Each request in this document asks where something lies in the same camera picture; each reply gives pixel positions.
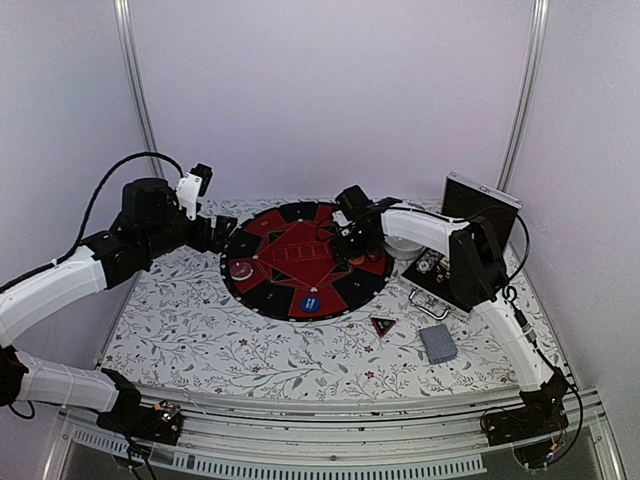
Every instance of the leaf pattern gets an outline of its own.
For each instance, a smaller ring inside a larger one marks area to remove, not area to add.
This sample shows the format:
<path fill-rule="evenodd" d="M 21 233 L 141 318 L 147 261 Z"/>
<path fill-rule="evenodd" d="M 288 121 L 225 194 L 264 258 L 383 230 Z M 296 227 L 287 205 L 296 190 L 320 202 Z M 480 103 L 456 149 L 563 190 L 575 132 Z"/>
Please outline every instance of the leaf pattern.
<path fill-rule="evenodd" d="M 291 199 L 220 201 L 203 214 L 249 218 Z M 413 201 L 426 208 L 436 202 Z M 518 261 L 510 249 L 511 271 Z M 458 357 L 430 365 L 418 330 L 436 324 L 412 307 L 398 276 L 369 304 L 346 316 L 290 323 L 252 312 L 227 291 L 218 256 L 179 249 L 144 273 L 118 321 L 103 366 L 133 382 L 211 395 L 346 400 L 451 395 L 516 384 L 495 338 L 478 316 L 454 311 L 445 320 Z M 563 362 L 544 313 L 523 275 L 519 303 L 549 358 Z M 430 308 L 445 305 L 428 296 Z M 379 338 L 370 316 L 398 320 Z"/>

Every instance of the red and black mat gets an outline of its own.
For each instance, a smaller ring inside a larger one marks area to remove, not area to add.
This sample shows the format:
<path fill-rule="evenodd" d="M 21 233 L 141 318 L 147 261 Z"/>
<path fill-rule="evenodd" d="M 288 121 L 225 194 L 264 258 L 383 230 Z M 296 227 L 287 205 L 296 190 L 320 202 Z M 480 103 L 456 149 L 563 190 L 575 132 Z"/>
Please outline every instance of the red and black mat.
<path fill-rule="evenodd" d="M 238 227 L 220 258 L 222 278 L 247 308 L 278 320 L 325 320 L 368 303 L 389 280 L 393 258 L 383 249 L 358 265 L 338 265 L 333 203 L 298 202 L 266 210 Z M 244 273 L 230 269 L 241 266 Z"/>

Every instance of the table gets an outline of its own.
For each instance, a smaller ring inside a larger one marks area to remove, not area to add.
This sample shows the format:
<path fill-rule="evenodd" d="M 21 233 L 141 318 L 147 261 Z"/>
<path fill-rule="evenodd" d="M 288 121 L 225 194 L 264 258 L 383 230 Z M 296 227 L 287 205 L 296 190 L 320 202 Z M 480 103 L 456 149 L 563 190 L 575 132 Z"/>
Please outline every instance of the table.
<path fill-rule="evenodd" d="M 210 201 L 202 214 L 251 215 L 291 199 Z M 409 200 L 437 209 L 437 202 Z M 309 401 L 424 398 L 514 387 L 515 374 L 478 316 L 452 313 L 444 322 L 459 349 L 430 365 L 417 331 L 436 321 L 412 307 L 398 282 L 348 315 L 308 324 L 262 317 L 227 291 L 219 256 L 180 249 L 143 273 L 128 300 L 102 366 L 143 386 L 206 395 Z M 509 247 L 510 271 L 519 261 Z M 527 279 L 513 282 L 538 342 L 564 365 L 548 320 Z M 370 316 L 398 319 L 380 339 Z"/>

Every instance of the wall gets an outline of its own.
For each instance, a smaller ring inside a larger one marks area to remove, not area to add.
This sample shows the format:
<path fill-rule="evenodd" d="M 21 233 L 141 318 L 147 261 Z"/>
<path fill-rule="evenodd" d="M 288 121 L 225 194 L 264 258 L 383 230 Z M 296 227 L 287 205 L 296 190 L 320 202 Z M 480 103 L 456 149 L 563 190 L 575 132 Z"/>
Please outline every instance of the wall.
<path fill-rule="evenodd" d="M 495 184 L 533 2 L 131 2 L 160 150 L 218 198 L 439 197 Z"/>
<path fill-rule="evenodd" d="M 640 478 L 640 3 L 552 2 L 510 192 L 527 272 L 583 387 L 596 385 Z"/>
<path fill-rule="evenodd" d="M 0 283 L 64 253 L 103 173 L 139 151 L 113 2 L 0 4 Z M 110 225 L 126 179 L 148 175 L 146 160 L 105 187 L 88 233 Z M 23 335 L 18 348 L 91 367 L 122 288 L 84 299 Z M 0 478 L 33 480 L 54 413 L 27 423 L 0 409 Z"/>

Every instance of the circular robot base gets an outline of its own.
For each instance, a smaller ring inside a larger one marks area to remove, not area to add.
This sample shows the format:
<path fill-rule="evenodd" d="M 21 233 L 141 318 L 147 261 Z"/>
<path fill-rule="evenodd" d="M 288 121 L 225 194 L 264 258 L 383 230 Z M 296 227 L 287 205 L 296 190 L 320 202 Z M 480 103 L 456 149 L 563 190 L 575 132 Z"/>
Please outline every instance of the circular robot base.
<path fill-rule="evenodd" d="M 243 305 L 278 320 L 325 320 L 356 310 L 384 288 L 393 258 L 384 249 L 338 265 L 332 203 L 297 202 L 259 213 L 229 238 L 220 268 Z"/>

